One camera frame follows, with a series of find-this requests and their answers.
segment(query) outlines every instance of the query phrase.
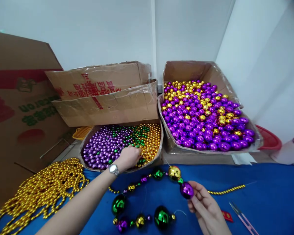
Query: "left hand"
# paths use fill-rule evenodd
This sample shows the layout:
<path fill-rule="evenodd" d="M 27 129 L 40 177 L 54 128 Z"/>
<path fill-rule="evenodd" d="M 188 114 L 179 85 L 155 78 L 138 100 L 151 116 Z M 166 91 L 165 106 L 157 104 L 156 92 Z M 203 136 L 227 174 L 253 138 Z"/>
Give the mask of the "left hand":
<path fill-rule="evenodd" d="M 127 148 L 122 149 L 119 158 L 113 164 L 118 166 L 120 173 L 123 173 L 137 164 L 140 152 L 141 149 L 129 145 Z"/>

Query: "string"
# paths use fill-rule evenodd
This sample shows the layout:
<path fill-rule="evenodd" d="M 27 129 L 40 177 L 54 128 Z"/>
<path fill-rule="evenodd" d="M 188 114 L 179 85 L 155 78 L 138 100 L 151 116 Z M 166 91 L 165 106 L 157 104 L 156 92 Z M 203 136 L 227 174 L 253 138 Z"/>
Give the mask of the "string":
<path fill-rule="evenodd" d="M 170 166 L 170 164 L 168 163 L 168 161 L 165 159 L 165 161 L 167 162 L 167 164 Z"/>
<path fill-rule="evenodd" d="M 175 214 L 178 211 L 182 212 L 187 217 L 186 213 L 184 211 L 182 211 L 182 210 L 176 210 L 173 214 Z"/>

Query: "bead necklace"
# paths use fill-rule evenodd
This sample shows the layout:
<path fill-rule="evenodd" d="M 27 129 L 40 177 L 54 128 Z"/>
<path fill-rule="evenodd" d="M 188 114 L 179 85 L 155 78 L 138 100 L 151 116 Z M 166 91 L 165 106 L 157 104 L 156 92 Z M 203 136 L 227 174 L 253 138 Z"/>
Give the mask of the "bead necklace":
<path fill-rule="evenodd" d="M 69 158 L 55 162 L 25 180 L 15 196 L 0 209 L 0 219 L 4 215 L 12 216 L 0 235 L 16 235 L 41 214 L 46 219 L 56 213 L 67 197 L 71 199 L 89 183 L 83 170 L 77 158 Z"/>
<path fill-rule="evenodd" d="M 194 190 L 192 186 L 189 183 L 184 182 L 181 177 L 181 170 L 177 166 L 169 166 L 168 172 L 164 172 L 160 168 L 155 167 L 151 174 L 143 176 L 138 183 L 129 184 L 127 189 L 125 189 L 121 194 L 119 194 L 120 191 L 112 189 L 111 186 L 109 187 L 110 192 L 114 194 L 119 194 L 112 202 L 112 213 L 115 216 L 115 218 L 113 219 L 113 224 L 116 225 L 120 233 L 124 233 L 128 229 L 128 227 L 136 226 L 138 229 L 142 229 L 143 227 L 145 227 L 145 224 L 147 222 L 151 222 L 152 220 L 151 215 L 144 216 L 143 214 L 139 214 L 136 217 L 136 220 L 129 221 L 126 217 L 118 219 L 118 216 L 120 216 L 124 212 L 127 204 L 125 195 L 128 192 L 133 192 L 136 187 L 141 186 L 142 183 L 146 183 L 148 178 L 153 177 L 155 180 L 160 181 L 164 175 L 168 175 L 172 181 L 176 181 L 179 183 L 180 193 L 185 199 L 190 200 L 193 197 Z M 214 195 L 223 195 L 241 188 L 245 188 L 245 185 L 243 184 L 240 186 L 236 186 L 222 192 L 208 192 Z M 170 215 L 169 211 L 164 206 L 159 206 L 155 210 L 154 221 L 159 230 L 166 230 L 169 227 L 169 224 L 175 221 L 175 215 Z"/>

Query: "blue tablecloth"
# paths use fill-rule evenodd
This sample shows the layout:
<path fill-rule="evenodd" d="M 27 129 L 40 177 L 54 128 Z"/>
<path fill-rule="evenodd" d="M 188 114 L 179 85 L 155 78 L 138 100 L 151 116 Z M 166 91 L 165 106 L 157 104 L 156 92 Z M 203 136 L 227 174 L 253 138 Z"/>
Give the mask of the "blue tablecloth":
<path fill-rule="evenodd" d="M 253 166 L 229 165 L 179 165 L 184 181 L 195 180 L 208 190 L 222 191 L 233 186 L 249 184 L 235 192 L 213 197 L 220 208 L 233 217 L 234 223 L 227 222 L 232 233 L 250 234 L 229 205 L 233 201 L 249 219 L 254 228 L 261 234 L 294 234 L 294 166 L 279 164 L 256 164 Z M 114 183 L 116 189 L 124 189 L 131 182 L 137 182 L 143 174 L 151 169 L 144 169 L 132 174 L 121 175 Z M 98 173 L 85 170 L 89 179 Z M 118 234 L 112 224 L 111 203 L 115 195 L 107 191 L 97 210 L 91 216 L 81 234 Z M 202 234 L 194 214 L 187 207 L 186 200 L 179 193 L 179 185 L 172 183 L 168 177 L 161 181 L 150 179 L 140 186 L 129 197 L 129 204 L 124 213 L 135 219 L 138 213 L 153 216 L 156 207 L 164 205 L 171 213 L 176 212 L 176 222 L 165 233 L 160 233 L 154 223 L 148 225 L 144 234 Z M 19 235 L 35 234 L 47 220 L 42 216 L 32 221 Z M 0 227 L 6 219 L 0 221 Z M 126 234 L 138 234 L 132 228 Z"/>

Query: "large green bead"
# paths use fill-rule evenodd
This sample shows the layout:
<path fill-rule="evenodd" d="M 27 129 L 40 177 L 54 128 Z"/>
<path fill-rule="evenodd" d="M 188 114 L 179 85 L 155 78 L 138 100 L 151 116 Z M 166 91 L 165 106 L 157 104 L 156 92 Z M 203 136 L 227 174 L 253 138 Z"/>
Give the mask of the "large green bead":
<path fill-rule="evenodd" d="M 126 205 L 126 197 L 123 194 L 117 195 L 112 202 L 112 214 L 119 215 L 121 214 Z"/>
<path fill-rule="evenodd" d="M 171 222 L 169 211 L 164 206 L 158 206 L 155 210 L 154 220 L 159 230 L 166 230 Z"/>
<path fill-rule="evenodd" d="M 156 167 L 154 168 L 151 175 L 153 176 L 155 180 L 161 180 L 163 177 L 163 171 L 160 168 Z"/>

